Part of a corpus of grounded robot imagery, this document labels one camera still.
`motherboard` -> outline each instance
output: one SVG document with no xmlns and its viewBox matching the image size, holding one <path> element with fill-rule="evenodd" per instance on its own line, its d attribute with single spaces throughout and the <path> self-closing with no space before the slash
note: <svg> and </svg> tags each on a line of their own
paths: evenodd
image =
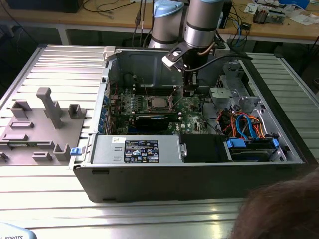
<svg viewBox="0 0 319 239">
<path fill-rule="evenodd" d="M 184 97 L 178 86 L 166 92 L 117 89 L 104 105 L 104 131 L 116 135 L 207 133 L 200 101 L 200 95 Z"/>
</svg>

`warning label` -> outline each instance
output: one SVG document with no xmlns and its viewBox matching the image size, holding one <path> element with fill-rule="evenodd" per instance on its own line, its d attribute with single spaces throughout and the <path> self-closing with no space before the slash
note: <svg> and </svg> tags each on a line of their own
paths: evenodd
<svg viewBox="0 0 319 239">
<path fill-rule="evenodd" d="M 125 141 L 126 163 L 159 163 L 159 145 L 157 140 Z"/>
</svg>

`workbench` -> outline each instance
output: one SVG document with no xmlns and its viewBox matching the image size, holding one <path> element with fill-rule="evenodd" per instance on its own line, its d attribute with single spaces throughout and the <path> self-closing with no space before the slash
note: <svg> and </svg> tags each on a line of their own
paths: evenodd
<svg viewBox="0 0 319 239">
<path fill-rule="evenodd" d="M 105 62 L 103 47 L 37 48 L 0 100 L 0 134 L 13 116 L 10 107 L 50 87 L 60 106 L 87 109 L 78 146 L 87 144 Z M 282 58 L 249 53 L 269 89 L 307 147 L 319 159 L 319 102 Z M 39 239 L 227 238 L 242 199 L 93 203 L 67 165 L 0 166 L 0 220 L 32 229 Z"/>
<path fill-rule="evenodd" d="M 300 44 L 313 44 L 319 32 L 319 24 L 304 26 L 291 19 L 286 18 L 284 24 L 264 25 L 254 24 L 252 14 L 243 13 L 243 7 L 249 0 L 233 1 L 238 15 L 243 21 L 252 24 L 248 40 L 254 41 L 271 41 L 287 42 Z M 106 3 L 105 0 L 97 0 L 97 5 Z M 129 0 L 120 0 L 116 4 L 109 5 L 109 8 L 129 4 Z M 55 28 L 58 30 L 63 45 L 70 45 L 70 39 L 67 34 L 69 29 L 93 30 L 93 31 L 115 31 L 115 32 L 133 32 L 135 28 L 135 17 L 139 10 L 139 3 L 126 6 L 113 11 L 114 19 L 100 15 L 95 12 L 89 12 L 85 9 L 79 9 L 78 13 L 62 13 L 49 11 L 28 11 L 28 10 L 11 10 L 5 3 L 6 9 L 10 14 L 23 26 Z M 94 1 L 88 2 L 86 7 L 96 10 Z M 319 6 L 309 4 L 309 11 L 319 11 Z M 144 23 L 144 32 L 148 32 L 152 25 L 152 4 L 147 3 L 146 17 Z M 0 25 L 17 25 L 0 7 Z M 225 29 L 218 30 L 224 40 L 236 34 L 236 28 L 231 21 L 228 21 Z"/>
</svg>

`sticker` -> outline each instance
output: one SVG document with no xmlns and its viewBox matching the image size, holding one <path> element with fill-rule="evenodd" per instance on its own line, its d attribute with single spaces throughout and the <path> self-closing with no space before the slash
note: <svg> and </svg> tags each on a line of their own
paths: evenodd
<svg viewBox="0 0 319 239">
<path fill-rule="evenodd" d="M 126 138 L 112 138 L 112 143 L 125 143 Z"/>
<path fill-rule="evenodd" d="M 159 163 L 159 143 L 157 140 L 125 141 L 125 163 Z"/>
</svg>

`wooden table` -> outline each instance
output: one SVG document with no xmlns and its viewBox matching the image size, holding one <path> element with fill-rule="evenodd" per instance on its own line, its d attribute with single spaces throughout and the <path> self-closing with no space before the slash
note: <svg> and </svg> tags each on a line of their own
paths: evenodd
<svg viewBox="0 0 319 239">
<path fill-rule="evenodd" d="M 97 0 L 98 5 L 107 2 L 106 0 Z M 285 19 L 282 25 L 270 23 L 264 25 L 254 24 L 252 14 L 243 13 L 239 10 L 240 8 L 243 11 L 245 9 L 244 5 L 248 2 L 249 0 L 234 0 L 237 12 L 243 21 L 252 24 L 248 37 L 249 40 L 313 44 L 319 34 L 319 24 L 304 26 L 288 18 Z M 130 3 L 129 0 L 119 0 L 116 4 L 105 6 L 104 9 L 115 8 L 128 3 Z M 135 17 L 139 10 L 139 3 L 135 3 L 113 11 L 114 19 L 110 19 L 98 13 L 86 11 L 83 8 L 78 13 L 73 14 L 50 11 L 11 10 L 6 3 L 5 6 L 10 14 L 23 26 L 56 28 L 63 45 L 70 44 L 67 29 L 133 32 Z M 95 10 L 94 0 L 90 1 L 86 7 Z M 319 6 L 310 4 L 307 10 L 319 11 Z M 144 23 L 144 28 L 147 29 L 146 32 L 152 24 L 151 12 L 152 4 L 147 3 Z M 0 24 L 16 25 L 1 6 Z M 224 39 L 228 39 L 232 34 L 236 34 L 236 29 L 232 22 L 228 21 L 226 28 L 220 29 L 219 32 Z"/>
</svg>

